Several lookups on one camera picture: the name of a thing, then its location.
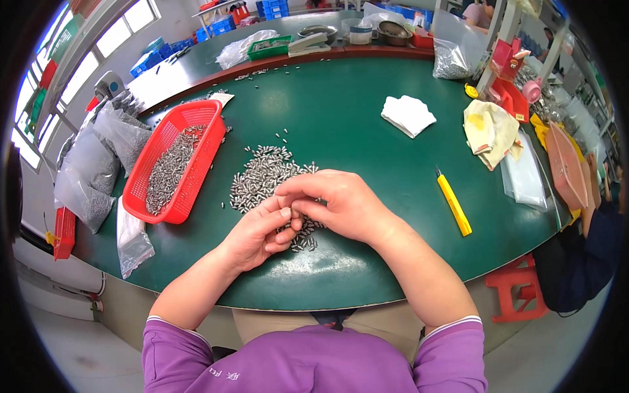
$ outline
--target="metal bowl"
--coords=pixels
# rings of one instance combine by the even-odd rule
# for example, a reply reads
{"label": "metal bowl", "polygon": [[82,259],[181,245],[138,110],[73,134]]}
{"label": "metal bowl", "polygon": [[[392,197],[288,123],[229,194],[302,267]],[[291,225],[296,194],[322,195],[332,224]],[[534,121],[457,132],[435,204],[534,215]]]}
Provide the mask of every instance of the metal bowl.
{"label": "metal bowl", "polygon": [[337,29],[335,27],[326,25],[314,25],[304,27],[297,32],[297,35],[299,35],[301,38],[306,38],[307,36],[317,33],[325,33],[325,35],[328,37],[325,42],[327,45],[332,45],[332,43],[337,40]]}
{"label": "metal bowl", "polygon": [[413,35],[410,31],[404,28],[404,26],[392,22],[382,21],[378,25],[378,34],[380,34],[381,40],[394,47],[405,47],[408,45],[408,40]]}

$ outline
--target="hand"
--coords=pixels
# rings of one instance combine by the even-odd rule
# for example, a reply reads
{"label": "hand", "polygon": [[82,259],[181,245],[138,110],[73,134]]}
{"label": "hand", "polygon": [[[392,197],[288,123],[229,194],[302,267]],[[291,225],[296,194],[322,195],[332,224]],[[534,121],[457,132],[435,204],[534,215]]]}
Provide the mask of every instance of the hand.
{"label": "hand", "polygon": [[597,168],[596,157],[594,156],[594,153],[588,153],[586,156],[586,161],[587,161],[587,166],[590,169],[590,174],[592,176],[596,176],[596,172],[598,171],[598,168]]}
{"label": "hand", "polygon": [[231,230],[218,248],[229,255],[229,263],[238,272],[246,272],[262,265],[272,254],[287,250],[300,228],[291,223],[291,228],[280,233],[276,228],[291,221],[292,211],[284,204],[284,198],[272,196],[249,210]]}
{"label": "hand", "polygon": [[[275,195],[293,200],[293,210],[325,224],[346,238],[374,246],[392,232],[397,218],[357,174],[325,169],[295,176]],[[327,206],[313,199],[321,198]]]}

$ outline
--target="yellow utility knife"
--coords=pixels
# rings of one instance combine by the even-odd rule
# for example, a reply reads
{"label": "yellow utility knife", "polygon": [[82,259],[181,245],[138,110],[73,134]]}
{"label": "yellow utility knife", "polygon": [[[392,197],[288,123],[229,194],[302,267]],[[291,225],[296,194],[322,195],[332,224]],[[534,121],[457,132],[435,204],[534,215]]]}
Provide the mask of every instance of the yellow utility knife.
{"label": "yellow utility knife", "polygon": [[459,224],[459,229],[463,236],[467,236],[472,233],[472,227],[470,223],[467,221],[465,214],[463,213],[463,209],[461,209],[461,205],[457,200],[457,197],[454,195],[454,191],[450,187],[450,184],[445,179],[445,176],[441,173],[439,168],[435,167],[435,172],[437,173],[437,183],[441,187],[441,191],[445,196],[448,204],[450,205],[450,209],[452,210],[452,214],[454,214],[454,218],[457,220],[457,224]]}

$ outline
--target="fingernail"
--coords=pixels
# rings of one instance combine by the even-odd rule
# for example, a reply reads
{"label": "fingernail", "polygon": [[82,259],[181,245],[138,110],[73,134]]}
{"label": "fingernail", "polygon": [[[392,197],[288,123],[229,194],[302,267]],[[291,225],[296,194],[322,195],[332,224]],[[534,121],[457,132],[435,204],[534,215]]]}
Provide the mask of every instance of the fingernail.
{"label": "fingernail", "polygon": [[289,218],[291,216],[291,208],[284,208],[279,211],[282,217]]}

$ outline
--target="pink tray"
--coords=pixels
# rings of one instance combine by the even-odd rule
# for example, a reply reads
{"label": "pink tray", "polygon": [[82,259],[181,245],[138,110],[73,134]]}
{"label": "pink tray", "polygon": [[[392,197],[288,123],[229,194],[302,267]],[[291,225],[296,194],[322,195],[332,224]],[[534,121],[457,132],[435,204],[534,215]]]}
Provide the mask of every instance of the pink tray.
{"label": "pink tray", "polygon": [[557,192],[570,210],[585,209],[587,190],[579,157],[570,139],[552,121],[546,134],[546,147]]}

